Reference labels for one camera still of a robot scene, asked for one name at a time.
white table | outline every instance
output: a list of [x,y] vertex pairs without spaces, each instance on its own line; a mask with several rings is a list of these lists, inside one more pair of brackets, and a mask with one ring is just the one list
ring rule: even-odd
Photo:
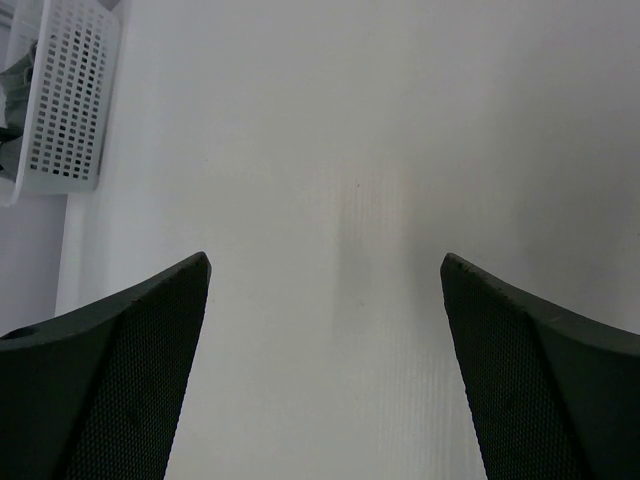
[[449,250],[637,326],[637,2],[124,1],[58,312],[208,253],[167,478],[481,477]]

white plastic basket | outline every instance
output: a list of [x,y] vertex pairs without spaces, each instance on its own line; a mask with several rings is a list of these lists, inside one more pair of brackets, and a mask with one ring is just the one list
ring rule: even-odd
[[7,66],[37,41],[16,182],[0,178],[0,203],[20,192],[97,186],[120,42],[116,17],[96,0],[19,0]]

laundry basket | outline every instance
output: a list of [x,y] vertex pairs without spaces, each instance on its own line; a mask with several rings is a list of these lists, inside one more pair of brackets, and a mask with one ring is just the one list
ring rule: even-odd
[[0,203],[21,192],[90,191],[120,42],[116,17],[96,0],[19,0],[7,66],[37,41],[16,181],[0,178]]

textured black surface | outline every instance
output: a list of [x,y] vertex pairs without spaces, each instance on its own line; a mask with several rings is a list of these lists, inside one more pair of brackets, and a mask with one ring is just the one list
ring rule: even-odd
[[1,340],[0,478],[163,478],[209,275],[198,254]]
[[640,478],[640,337],[455,255],[441,277],[489,480]]

table surface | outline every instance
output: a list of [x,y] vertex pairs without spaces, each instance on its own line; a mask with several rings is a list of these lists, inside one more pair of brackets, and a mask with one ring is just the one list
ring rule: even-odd
[[471,3],[123,0],[57,310],[209,255],[167,478],[481,478],[450,250],[640,330],[640,4]]

